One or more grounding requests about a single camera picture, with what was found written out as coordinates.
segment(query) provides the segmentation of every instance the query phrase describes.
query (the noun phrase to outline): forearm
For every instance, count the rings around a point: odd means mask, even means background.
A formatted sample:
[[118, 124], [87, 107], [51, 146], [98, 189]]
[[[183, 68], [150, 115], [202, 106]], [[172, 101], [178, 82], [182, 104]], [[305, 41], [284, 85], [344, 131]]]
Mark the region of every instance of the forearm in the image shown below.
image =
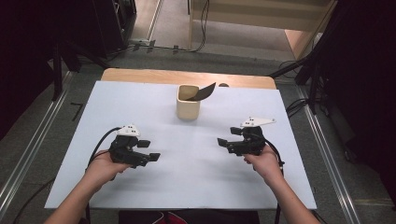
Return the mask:
[[289, 224], [319, 223], [300, 201], [285, 179], [279, 178], [269, 186], [275, 194], [282, 212]]
[[94, 193], [95, 189], [82, 179], [45, 223], [78, 223]]

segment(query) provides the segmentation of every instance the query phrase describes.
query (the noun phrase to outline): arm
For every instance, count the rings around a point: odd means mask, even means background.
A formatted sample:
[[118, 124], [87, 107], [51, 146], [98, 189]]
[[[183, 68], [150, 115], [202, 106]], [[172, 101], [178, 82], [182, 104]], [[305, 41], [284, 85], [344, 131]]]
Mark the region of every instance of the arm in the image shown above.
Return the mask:
[[114, 163], [109, 153], [97, 156], [81, 180], [45, 223], [78, 223], [93, 194], [128, 167], [128, 164]]
[[269, 146], [264, 147], [260, 156], [246, 154], [244, 157], [273, 191], [288, 223], [319, 223], [286, 182], [276, 154]]

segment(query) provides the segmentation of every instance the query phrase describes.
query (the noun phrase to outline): square cup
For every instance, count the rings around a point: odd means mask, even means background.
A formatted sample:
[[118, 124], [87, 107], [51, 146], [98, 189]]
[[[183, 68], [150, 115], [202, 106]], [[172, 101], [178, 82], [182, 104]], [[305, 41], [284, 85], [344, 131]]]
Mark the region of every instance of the square cup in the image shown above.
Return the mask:
[[199, 86], [180, 85], [177, 88], [177, 117], [180, 119], [197, 119], [199, 115], [200, 101], [186, 101], [195, 96]]

